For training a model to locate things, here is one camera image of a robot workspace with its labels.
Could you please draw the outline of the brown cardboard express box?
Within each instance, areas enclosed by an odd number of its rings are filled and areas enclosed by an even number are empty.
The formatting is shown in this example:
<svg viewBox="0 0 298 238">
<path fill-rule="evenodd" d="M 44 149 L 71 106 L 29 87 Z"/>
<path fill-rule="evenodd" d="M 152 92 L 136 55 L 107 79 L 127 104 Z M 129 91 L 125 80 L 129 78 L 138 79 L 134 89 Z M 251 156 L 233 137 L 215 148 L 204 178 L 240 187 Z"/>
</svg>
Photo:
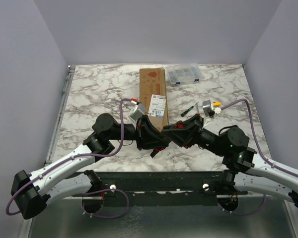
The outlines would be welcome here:
<svg viewBox="0 0 298 238">
<path fill-rule="evenodd" d="M 164 68 L 141 68 L 140 102 L 144 104 L 145 115 L 158 130 L 169 124 L 167 93 Z"/>
</svg>

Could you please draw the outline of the red utility knife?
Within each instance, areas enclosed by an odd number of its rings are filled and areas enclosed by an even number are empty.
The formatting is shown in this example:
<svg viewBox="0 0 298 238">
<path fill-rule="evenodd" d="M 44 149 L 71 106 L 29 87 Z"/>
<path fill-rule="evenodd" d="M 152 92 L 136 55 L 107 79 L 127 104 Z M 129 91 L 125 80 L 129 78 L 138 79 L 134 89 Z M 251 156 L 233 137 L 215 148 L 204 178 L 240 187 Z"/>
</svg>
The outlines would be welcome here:
<svg viewBox="0 0 298 238">
<path fill-rule="evenodd" d="M 153 158 L 158 154 L 160 151 L 163 151 L 166 147 L 154 148 L 153 151 L 150 153 L 150 156 Z"/>
</svg>

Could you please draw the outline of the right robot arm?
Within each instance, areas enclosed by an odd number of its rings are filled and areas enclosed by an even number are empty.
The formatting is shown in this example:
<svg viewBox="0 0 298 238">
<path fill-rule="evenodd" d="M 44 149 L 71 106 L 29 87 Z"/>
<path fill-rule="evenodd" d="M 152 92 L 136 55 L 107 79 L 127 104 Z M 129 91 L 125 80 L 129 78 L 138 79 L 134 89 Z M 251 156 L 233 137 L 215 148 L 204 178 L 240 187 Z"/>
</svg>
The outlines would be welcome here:
<svg viewBox="0 0 298 238">
<path fill-rule="evenodd" d="M 204 128 L 204 120 L 194 115 L 186 121 L 165 126 L 161 133 L 179 147 L 198 145 L 221 157 L 227 167 L 218 188 L 224 194 L 254 191 L 279 196 L 298 208 L 298 169 L 267 159 L 248 146 L 249 137 L 238 126 L 221 134 Z"/>
</svg>

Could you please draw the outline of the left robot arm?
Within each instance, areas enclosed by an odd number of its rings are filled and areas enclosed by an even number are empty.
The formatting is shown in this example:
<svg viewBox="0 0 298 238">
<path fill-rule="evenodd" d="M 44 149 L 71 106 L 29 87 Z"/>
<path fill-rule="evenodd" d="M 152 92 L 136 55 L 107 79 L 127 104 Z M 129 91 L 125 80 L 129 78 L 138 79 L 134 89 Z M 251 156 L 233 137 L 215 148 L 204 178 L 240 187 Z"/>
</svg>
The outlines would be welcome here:
<svg viewBox="0 0 298 238">
<path fill-rule="evenodd" d="M 54 200 L 82 193 L 96 195 L 102 188 L 96 173 L 91 170 L 79 176 L 74 176 L 74 173 L 116 155 L 125 140 L 135 141 L 139 150 L 151 150 L 152 157 L 170 143 L 148 116 L 139 117 L 136 125 L 132 125 L 117 122 L 112 115 L 103 113 L 92 129 L 92 134 L 81 145 L 56 162 L 30 173 L 25 170 L 16 173 L 8 204 L 16 203 L 18 211 L 11 212 L 7 206 L 6 214 L 21 214 L 28 220 L 39 215 Z"/>
</svg>

